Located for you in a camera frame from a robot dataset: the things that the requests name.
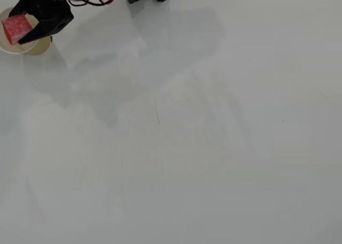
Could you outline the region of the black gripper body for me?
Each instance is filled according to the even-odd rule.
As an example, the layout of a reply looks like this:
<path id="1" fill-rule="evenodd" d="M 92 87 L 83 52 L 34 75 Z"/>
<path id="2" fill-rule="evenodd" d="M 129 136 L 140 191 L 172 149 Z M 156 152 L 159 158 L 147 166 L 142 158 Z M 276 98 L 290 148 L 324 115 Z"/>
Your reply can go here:
<path id="1" fill-rule="evenodd" d="M 69 4 L 63 0 L 23 0 L 29 3 L 29 12 L 39 22 L 49 21 L 53 27 L 51 35 L 60 32 L 73 19 Z"/>

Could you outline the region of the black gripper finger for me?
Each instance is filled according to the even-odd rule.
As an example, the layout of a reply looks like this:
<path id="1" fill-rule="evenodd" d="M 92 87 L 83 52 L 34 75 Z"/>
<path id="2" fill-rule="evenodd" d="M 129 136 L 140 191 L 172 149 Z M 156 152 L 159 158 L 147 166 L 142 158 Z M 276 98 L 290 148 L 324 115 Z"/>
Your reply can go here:
<path id="1" fill-rule="evenodd" d="M 20 0 L 9 13 L 9 17 L 13 17 L 15 15 L 27 14 L 28 12 L 29 12 L 29 3 L 27 1 Z"/>
<path id="2" fill-rule="evenodd" d="M 18 43 L 26 44 L 32 41 L 37 41 L 39 39 L 51 36 L 53 27 L 51 26 L 51 22 L 43 21 L 39 22 L 37 26 L 32 29 L 27 35 L 21 38 Z"/>

